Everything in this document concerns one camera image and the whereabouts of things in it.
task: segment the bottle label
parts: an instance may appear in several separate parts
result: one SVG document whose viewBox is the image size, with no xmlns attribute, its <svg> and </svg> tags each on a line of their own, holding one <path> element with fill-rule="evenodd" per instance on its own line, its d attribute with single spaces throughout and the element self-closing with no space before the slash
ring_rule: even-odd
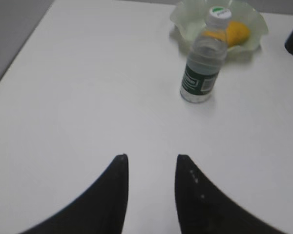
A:
<svg viewBox="0 0 293 234">
<path fill-rule="evenodd" d="M 186 65 L 182 87 L 190 94 L 205 95 L 212 90 L 217 76 L 218 72 L 212 75 L 196 73 Z"/>
</svg>

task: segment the table surface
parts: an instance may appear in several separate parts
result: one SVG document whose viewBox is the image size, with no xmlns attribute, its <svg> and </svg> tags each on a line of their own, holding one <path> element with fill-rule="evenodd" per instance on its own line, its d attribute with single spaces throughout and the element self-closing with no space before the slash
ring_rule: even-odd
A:
<svg viewBox="0 0 293 234">
<path fill-rule="evenodd" d="M 224 193 L 293 234 L 293 16 L 251 62 L 227 62 L 213 96 L 179 95 L 174 6 L 57 0 L 0 82 L 0 234 L 33 226 L 129 157 L 123 233 L 180 233 L 175 163 L 188 154 Z"/>
</svg>

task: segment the water bottle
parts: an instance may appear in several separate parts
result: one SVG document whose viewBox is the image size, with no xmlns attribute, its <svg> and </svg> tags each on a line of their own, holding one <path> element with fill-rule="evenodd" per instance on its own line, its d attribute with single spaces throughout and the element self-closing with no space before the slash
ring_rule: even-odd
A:
<svg viewBox="0 0 293 234">
<path fill-rule="evenodd" d="M 207 100 L 227 56 L 226 28 L 231 11 L 215 6 L 206 17 L 206 27 L 191 46 L 180 93 L 189 102 Z"/>
</svg>

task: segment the bottle cap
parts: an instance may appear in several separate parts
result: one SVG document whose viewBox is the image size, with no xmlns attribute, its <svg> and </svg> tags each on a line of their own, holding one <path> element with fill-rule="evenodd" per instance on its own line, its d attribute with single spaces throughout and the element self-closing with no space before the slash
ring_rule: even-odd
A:
<svg viewBox="0 0 293 234">
<path fill-rule="evenodd" d="M 205 23 L 208 27 L 226 29 L 232 17 L 231 11 L 222 6 L 214 6 L 209 10 Z"/>
</svg>

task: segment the yellow fruit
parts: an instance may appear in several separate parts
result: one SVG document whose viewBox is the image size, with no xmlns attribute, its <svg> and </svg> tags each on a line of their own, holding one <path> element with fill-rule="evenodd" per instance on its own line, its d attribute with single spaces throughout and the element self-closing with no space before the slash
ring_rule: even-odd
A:
<svg viewBox="0 0 293 234">
<path fill-rule="evenodd" d="M 231 21 L 226 30 L 228 47 L 244 43 L 250 37 L 250 30 L 248 27 L 240 22 Z M 219 40 L 224 40 L 223 34 L 206 31 L 205 36 L 214 37 Z"/>
</svg>

